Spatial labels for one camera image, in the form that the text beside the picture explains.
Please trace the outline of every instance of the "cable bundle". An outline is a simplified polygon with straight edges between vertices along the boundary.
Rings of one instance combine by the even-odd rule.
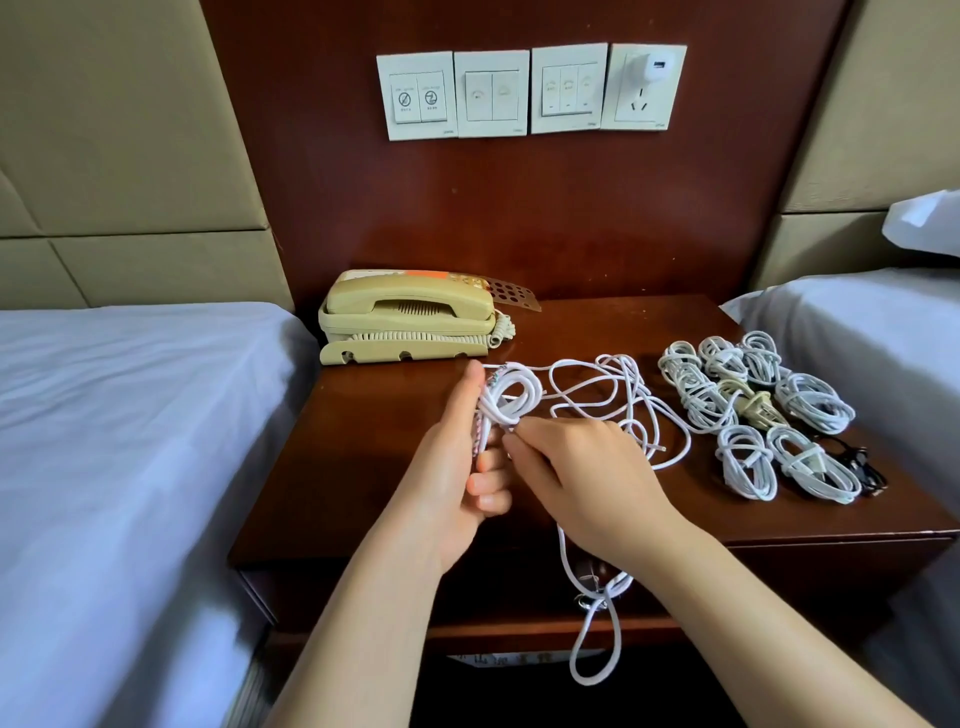
[[[743,350],[731,344],[723,336],[708,336],[700,342],[697,353],[704,360],[704,371],[710,376],[718,379],[747,380]]]
[[[738,458],[738,452],[748,454]],[[750,500],[773,500],[777,496],[774,453],[753,427],[728,425],[721,429],[717,435],[716,456],[723,463],[724,482],[741,496]]]
[[[517,362],[500,365],[485,365],[487,368],[495,368],[491,377],[487,381],[477,402],[476,416],[476,442],[475,452],[482,452],[487,446],[487,439],[490,436],[492,424],[502,425],[507,429],[512,429],[520,421],[520,418],[531,412],[543,400],[562,400],[550,407],[550,416],[556,417],[561,409],[570,408],[583,417],[592,420],[612,420],[613,418],[624,415],[617,424],[643,448],[643,452],[649,460],[658,450],[664,450],[660,445],[660,423],[657,414],[665,416],[673,422],[684,433],[684,447],[679,454],[664,462],[652,465],[657,471],[669,467],[681,460],[690,451],[690,430],[686,423],[674,412],[670,405],[660,398],[654,397],[650,389],[643,381],[640,375],[640,369],[636,362],[626,354],[617,354],[610,356],[601,354],[593,362],[579,361],[577,359],[560,359],[549,367],[526,367]],[[587,379],[568,389],[560,389],[554,378],[554,373],[562,367],[586,367],[595,370],[598,376]],[[552,388],[551,394],[546,394],[543,390],[540,380],[534,372],[547,372],[547,379]],[[586,386],[598,381],[609,381],[613,388],[610,396],[603,401],[578,402],[570,395]],[[590,415],[586,410],[591,407],[602,407],[611,404],[619,391],[620,382],[623,382],[624,391],[627,396],[627,402],[620,408],[606,415]],[[508,395],[507,390],[515,384],[523,387],[522,394]],[[650,421],[653,426],[653,433],[647,432],[643,423],[634,417],[634,408],[642,404],[646,407],[650,415]],[[577,590],[587,598],[591,599],[587,608],[587,616],[584,618],[584,625],[580,629],[580,634],[570,652],[570,674],[573,679],[581,685],[596,685],[607,679],[616,667],[620,658],[622,645],[622,636],[620,634],[620,620],[616,614],[616,608],[613,606],[613,599],[630,588],[634,583],[633,577],[626,571],[621,571],[617,576],[611,579],[604,586],[602,591],[593,591],[585,587],[573,570],[570,568],[566,557],[566,536],[564,530],[557,526],[560,539],[560,558],[564,564],[564,571],[567,578],[577,588]],[[602,670],[591,677],[584,677],[577,672],[577,655],[580,653],[580,647],[587,636],[590,624],[598,610],[610,610],[611,622],[613,624],[613,652],[607,664]]]
[[[780,355],[773,337],[766,331],[749,331],[737,346],[743,351],[747,381],[760,386],[774,386],[780,379]]]
[[[770,429],[777,425],[786,427],[787,421],[770,403],[769,392],[754,392],[739,379],[724,379],[717,384],[720,395],[732,402],[736,414],[747,418],[757,429]]]
[[[800,452],[794,454],[787,445],[799,448]],[[792,427],[771,427],[767,447],[773,451],[783,474],[813,496],[848,505],[860,495],[856,475]]]
[[[675,341],[657,362],[663,378],[677,388],[680,403],[690,420],[691,432],[703,435],[727,425],[737,425],[733,396],[729,400],[717,391],[701,369],[702,362],[686,341]]]
[[[775,394],[787,414],[827,435],[840,434],[856,416],[833,387],[813,375],[787,374],[777,382]]]

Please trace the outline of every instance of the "coiled cable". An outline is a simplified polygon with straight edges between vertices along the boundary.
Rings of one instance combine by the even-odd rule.
[[[799,452],[792,452],[788,445]],[[773,451],[783,474],[811,495],[842,505],[853,503],[860,495],[856,475],[802,432],[792,427],[771,427],[767,447]]]

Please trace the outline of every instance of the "white bed sheet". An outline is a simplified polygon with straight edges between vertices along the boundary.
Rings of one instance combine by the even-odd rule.
[[[218,724],[226,554],[317,353],[268,303],[0,313],[5,725]]]
[[[960,518],[960,271],[794,280],[724,306],[769,332],[790,369],[820,376]],[[960,725],[960,546],[897,595],[866,645],[875,672],[936,725]]]

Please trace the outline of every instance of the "person's left hand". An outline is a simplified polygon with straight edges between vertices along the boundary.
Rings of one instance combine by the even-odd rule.
[[[484,386],[484,370],[471,359],[447,400],[441,420],[430,427],[396,488],[395,499],[413,506],[437,539],[444,572],[464,555],[480,523],[510,510],[508,487],[515,471],[500,447],[502,432],[491,432],[488,448],[473,459],[473,413]]]

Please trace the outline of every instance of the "hand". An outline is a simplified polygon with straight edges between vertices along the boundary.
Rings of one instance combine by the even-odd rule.
[[[525,417],[503,444],[517,475],[569,537],[621,569],[644,568],[671,536],[693,527],[667,499],[643,450],[614,423]]]
[[[441,420],[430,427],[396,488],[394,501],[414,505],[437,540],[443,571],[449,570],[473,542],[480,523],[510,510],[514,469],[491,433],[488,449],[473,459],[473,413],[484,386],[480,362],[471,359],[446,403]]]

